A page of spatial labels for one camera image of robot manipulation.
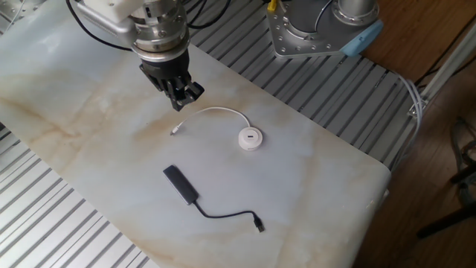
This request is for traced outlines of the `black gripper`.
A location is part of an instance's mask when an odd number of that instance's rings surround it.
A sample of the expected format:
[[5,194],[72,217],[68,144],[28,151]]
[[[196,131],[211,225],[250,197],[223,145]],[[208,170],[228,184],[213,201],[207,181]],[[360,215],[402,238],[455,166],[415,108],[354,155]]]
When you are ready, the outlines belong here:
[[164,91],[172,108],[179,112],[184,106],[196,101],[205,91],[200,84],[191,81],[189,64],[190,56],[186,50],[179,57],[166,62],[142,60],[139,68],[158,91]]

